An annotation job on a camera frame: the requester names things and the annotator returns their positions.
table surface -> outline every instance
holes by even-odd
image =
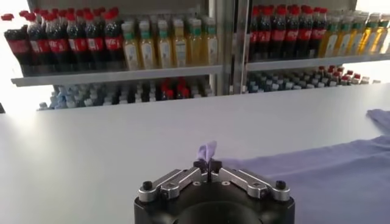
[[[0,223],[128,224],[144,180],[200,145],[253,158],[370,139],[390,85],[173,100],[0,116]]]

yellow juice bottle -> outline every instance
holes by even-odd
[[[168,37],[168,23],[165,20],[158,21],[158,60],[161,68],[173,66],[172,44]]]
[[[202,64],[202,21],[194,19],[192,21],[192,35],[190,39],[191,59],[193,65]]]
[[[359,54],[369,54],[377,37],[379,13],[370,15],[359,46]]]
[[[188,51],[187,51],[187,39],[184,37],[184,24],[183,20],[174,20],[174,40],[173,40],[173,53],[174,64],[177,67],[186,67],[188,65]]]
[[[141,56],[137,39],[134,35],[134,21],[123,23],[123,50],[126,58],[126,65],[129,70],[141,69]]]
[[[140,47],[144,69],[154,69],[157,67],[157,62],[155,58],[154,42],[149,30],[149,21],[143,20],[140,22],[140,32]]]
[[[207,35],[206,35],[206,59],[208,65],[216,65],[218,63],[218,39],[215,29],[215,19],[207,19]]]
[[[347,55],[358,54],[359,44],[363,37],[364,25],[366,23],[366,20],[367,20],[366,15],[355,16],[352,23],[351,36],[347,47]]]
[[[350,31],[352,27],[352,16],[345,16],[340,24],[337,40],[333,50],[333,56],[344,56],[347,52],[347,47],[350,39]]]
[[[319,57],[331,57],[337,40],[338,23],[340,19],[337,16],[332,16],[330,23],[327,26],[327,31],[321,41],[319,47]]]
[[[382,14],[378,24],[377,37],[375,38],[374,45],[371,48],[371,52],[374,54],[379,54],[380,49],[383,47],[385,39],[388,36],[389,19],[389,14]]]

red label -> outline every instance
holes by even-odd
[[[298,37],[298,30],[289,30],[286,33],[286,41],[296,41]]]
[[[9,40],[8,45],[13,53],[26,53],[30,50],[27,40]]]
[[[88,38],[88,48],[90,51],[103,50],[103,38]]]
[[[122,48],[122,38],[121,37],[106,37],[105,45],[108,50],[114,51]]]
[[[298,32],[298,39],[300,40],[310,40],[311,30],[302,29]]]
[[[83,52],[88,50],[87,41],[84,38],[69,39],[69,45],[74,52]]]
[[[285,30],[274,30],[272,31],[272,40],[283,41],[285,39]]]
[[[251,32],[250,33],[250,42],[255,43],[257,41],[257,32]]]
[[[268,42],[271,39],[271,31],[258,31],[257,41]]]
[[[69,50],[69,44],[67,39],[49,40],[51,51],[54,53],[65,52]]]
[[[311,33],[311,39],[322,39],[326,30],[325,29],[314,29]]]
[[[47,40],[37,40],[37,41],[30,41],[32,50],[37,53],[47,53],[50,52],[50,46],[49,42]]]

cola bottle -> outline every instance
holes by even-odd
[[[250,22],[249,61],[256,60],[256,55],[258,54],[257,29],[259,14],[259,9],[254,7],[252,10],[252,19]]]
[[[74,60],[69,47],[66,30],[61,27],[58,18],[53,14],[47,16],[47,21],[46,34],[48,36],[50,50],[58,61],[56,66],[57,70],[59,72],[70,72],[72,71],[72,63]]]
[[[4,32],[5,39],[8,42],[8,45],[11,48],[12,53],[19,61],[20,68],[22,70],[23,76],[28,77],[33,75],[33,60],[32,60],[32,50],[28,42],[27,33],[21,28],[15,27],[15,24],[12,23],[13,15],[5,14],[1,16],[3,21],[9,21],[10,28]]]
[[[268,46],[271,39],[271,14],[272,8],[265,7],[258,23],[257,29],[257,60],[268,58]]]
[[[68,41],[76,58],[78,70],[89,70],[91,54],[88,50],[85,29],[80,23],[76,22],[76,17],[73,14],[67,14],[66,17],[68,19],[68,27],[66,29],[69,38]]]
[[[328,10],[316,7],[314,8],[313,15],[313,30],[309,41],[309,57],[318,57],[319,45],[321,44],[322,37],[326,32],[327,14]]]
[[[303,6],[303,15],[299,19],[298,39],[296,41],[296,57],[308,56],[308,45],[313,26],[313,9],[309,6]]]
[[[104,37],[105,45],[109,54],[109,69],[124,69],[123,36],[122,28],[115,21],[115,14],[108,12],[104,15],[105,27]]]
[[[286,13],[285,7],[278,7],[274,20],[274,29],[271,32],[271,42],[269,45],[269,57],[279,58],[283,40],[286,35]]]
[[[299,15],[299,8],[291,6],[290,13],[286,21],[287,31],[286,31],[285,41],[283,42],[283,47],[282,47],[283,58],[294,57],[295,43],[297,41],[298,28],[299,28],[298,15]]]
[[[104,29],[96,24],[91,14],[88,14],[85,20],[87,22],[85,36],[87,37],[88,49],[92,55],[93,67],[97,70],[105,70],[108,57],[104,43]]]
[[[38,23],[36,16],[33,13],[27,14],[26,19],[30,24],[27,27],[27,34],[30,40],[30,45],[34,55],[38,59],[37,72],[44,74],[55,72],[55,64],[57,60],[54,58],[46,35],[46,31]]]

metal shelf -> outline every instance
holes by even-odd
[[[71,85],[83,83],[115,82],[139,79],[157,79],[165,77],[180,77],[202,74],[218,74],[222,65],[199,66],[186,68],[152,69],[138,71],[98,72],[69,75],[49,75],[11,79],[18,87],[42,85]]]
[[[344,63],[357,63],[367,61],[390,60],[390,54],[359,55],[331,58],[311,58],[297,60],[261,61],[247,64],[247,71],[265,71],[275,69],[304,68],[321,65],[341,65]]]

